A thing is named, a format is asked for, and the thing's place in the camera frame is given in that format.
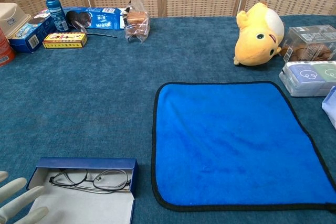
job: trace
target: plastic bag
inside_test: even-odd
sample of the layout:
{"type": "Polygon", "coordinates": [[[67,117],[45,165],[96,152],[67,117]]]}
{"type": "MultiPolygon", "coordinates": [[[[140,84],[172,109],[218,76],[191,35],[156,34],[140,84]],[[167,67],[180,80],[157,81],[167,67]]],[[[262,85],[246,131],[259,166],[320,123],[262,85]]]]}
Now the plastic bag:
{"type": "Polygon", "coordinates": [[[331,88],[329,94],[322,102],[322,108],[336,129],[336,86],[331,88]]]}
{"type": "Polygon", "coordinates": [[[129,42],[131,38],[138,38],[144,42],[150,31],[150,16],[146,11],[143,0],[130,0],[123,12],[125,23],[125,38],[129,42]]]}

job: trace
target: small yellow box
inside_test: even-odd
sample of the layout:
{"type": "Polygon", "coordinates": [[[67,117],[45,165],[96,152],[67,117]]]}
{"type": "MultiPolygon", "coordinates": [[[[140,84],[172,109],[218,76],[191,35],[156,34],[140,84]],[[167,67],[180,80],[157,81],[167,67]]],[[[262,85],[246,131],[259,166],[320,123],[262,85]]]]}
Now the small yellow box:
{"type": "Polygon", "coordinates": [[[51,33],[42,43],[45,48],[82,48],[87,40],[86,33],[51,33]]]}

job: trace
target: orange container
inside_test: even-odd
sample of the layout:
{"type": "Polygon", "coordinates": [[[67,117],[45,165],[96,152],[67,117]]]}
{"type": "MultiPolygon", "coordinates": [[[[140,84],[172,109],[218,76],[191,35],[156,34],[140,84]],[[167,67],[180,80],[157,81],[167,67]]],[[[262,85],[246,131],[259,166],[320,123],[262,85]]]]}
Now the orange container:
{"type": "Polygon", "coordinates": [[[14,51],[0,28],[0,67],[14,60],[14,51]]]}

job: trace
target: blue spray bottle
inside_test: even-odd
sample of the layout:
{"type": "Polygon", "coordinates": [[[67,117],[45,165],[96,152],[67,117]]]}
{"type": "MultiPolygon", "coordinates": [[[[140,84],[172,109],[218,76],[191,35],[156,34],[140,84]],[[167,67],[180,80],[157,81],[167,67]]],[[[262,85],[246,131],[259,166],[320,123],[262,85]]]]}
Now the blue spray bottle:
{"type": "Polygon", "coordinates": [[[61,2],[59,0],[47,0],[46,3],[53,17],[56,29],[60,32],[70,31],[61,2]]]}

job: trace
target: eyeglasses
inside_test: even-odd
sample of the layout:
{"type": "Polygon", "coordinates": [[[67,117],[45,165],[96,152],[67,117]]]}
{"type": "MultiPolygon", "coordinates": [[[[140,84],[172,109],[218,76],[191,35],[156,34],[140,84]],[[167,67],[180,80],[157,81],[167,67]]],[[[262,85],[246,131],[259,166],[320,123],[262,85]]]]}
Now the eyeglasses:
{"type": "Polygon", "coordinates": [[[124,170],[119,169],[104,170],[98,175],[89,174],[87,169],[66,169],[50,177],[49,182],[58,187],[96,194],[110,194],[115,191],[129,191],[131,179],[124,170]]]}

